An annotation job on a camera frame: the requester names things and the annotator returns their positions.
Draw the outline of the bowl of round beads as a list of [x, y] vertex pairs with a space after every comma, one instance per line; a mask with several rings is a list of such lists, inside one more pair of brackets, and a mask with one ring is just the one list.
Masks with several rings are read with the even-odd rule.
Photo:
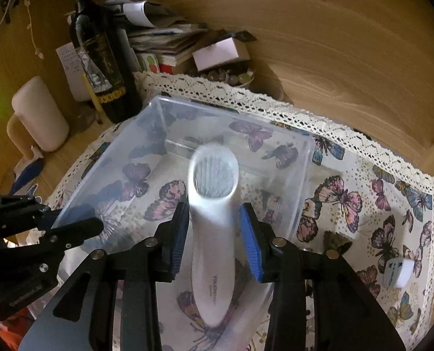
[[232, 87], [248, 88], [255, 78], [251, 68], [238, 69], [237, 67], [214, 68], [199, 75], [210, 82], [223, 82]]

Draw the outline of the white facial brush device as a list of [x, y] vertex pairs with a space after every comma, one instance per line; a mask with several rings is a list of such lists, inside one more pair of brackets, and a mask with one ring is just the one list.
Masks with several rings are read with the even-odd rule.
[[238, 185], [238, 160], [229, 148], [209, 143], [195, 151], [188, 170], [191, 285], [200, 317], [209, 327], [223, 322], [234, 293]]

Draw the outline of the clear plastic storage box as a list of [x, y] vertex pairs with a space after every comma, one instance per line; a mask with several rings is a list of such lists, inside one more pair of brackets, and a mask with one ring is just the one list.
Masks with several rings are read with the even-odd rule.
[[97, 216], [104, 229], [66, 253], [59, 282], [92, 250], [130, 249], [169, 220], [189, 197], [191, 158], [207, 144], [231, 150], [238, 160], [238, 203], [251, 203], [277, 235], [295, 239], [313, 140], [244, 114], [155, 97], [133, 120], [103, 135], [67, 187], [57, 225]]

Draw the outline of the butterfly print lace tablecloth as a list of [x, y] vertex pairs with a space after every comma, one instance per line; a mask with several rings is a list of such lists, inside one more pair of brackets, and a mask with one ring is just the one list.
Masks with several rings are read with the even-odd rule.
[[[430, 328], [434, 300], [434, 177], [353, 129], [264, 94], [186, 75], [142, 75], [145, 108], [155, 97], [190, 101], [257, 118], [314, 142], [295, 239], [315, 251], [329, 235], [352, 241], [347, 262], [383, 308], [408, 350]], [[48, 200], [62, 209], [67, 187], [106, 132], [76, 160]], [[388, 260], [414, 261], [404, 288], [383, 286]]]

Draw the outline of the white cylindrical candle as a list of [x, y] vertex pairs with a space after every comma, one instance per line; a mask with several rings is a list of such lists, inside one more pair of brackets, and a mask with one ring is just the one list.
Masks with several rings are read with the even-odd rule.
[[25, 83], [11, 103], [15, 115], [42, 151], [56, 151], [66, 141], [68, 122], [40, 76]]

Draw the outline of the small white cardboard box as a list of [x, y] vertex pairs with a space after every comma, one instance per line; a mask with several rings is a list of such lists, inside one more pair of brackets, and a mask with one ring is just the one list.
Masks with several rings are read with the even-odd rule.
[[192, 56], [198, 71], [250, 60], [246, 44], [233, 37], [201, 48]]

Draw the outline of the white power adapter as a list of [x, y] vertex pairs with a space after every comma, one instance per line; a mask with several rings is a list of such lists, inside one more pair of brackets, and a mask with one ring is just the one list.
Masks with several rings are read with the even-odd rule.
[[387, 261], [384, 267], [383, 286], [385, 288], [404, 288], [414, 270], [414, 261], [395, 257]]

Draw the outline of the white paper note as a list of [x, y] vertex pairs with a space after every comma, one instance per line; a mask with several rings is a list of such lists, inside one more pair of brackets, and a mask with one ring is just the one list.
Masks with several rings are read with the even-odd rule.
[[89, 101], [90, 97], [83, 80], [83, 67], [72, 42], [56, 49], [68, 82], [72, 97], [78, 102]]

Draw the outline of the dark wine bottle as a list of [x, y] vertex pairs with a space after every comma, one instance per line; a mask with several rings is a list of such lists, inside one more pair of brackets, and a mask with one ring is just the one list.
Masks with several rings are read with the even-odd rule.
[[108, 119], [118, 124], [139, 114], [141, 98], [113, 13], [94, 0], [76, 0], [70, 33], [88, 82]]

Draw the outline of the stack of books and papers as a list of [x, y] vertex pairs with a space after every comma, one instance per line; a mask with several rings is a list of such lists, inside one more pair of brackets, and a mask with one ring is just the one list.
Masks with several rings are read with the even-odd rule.
[[147, 0], [103, 3], [119, 25], [118, 34], [132, 71], [182, 74], [192, 53], [209, 45], [213, 33], [205, 23], [191, 23], [166, 6]]

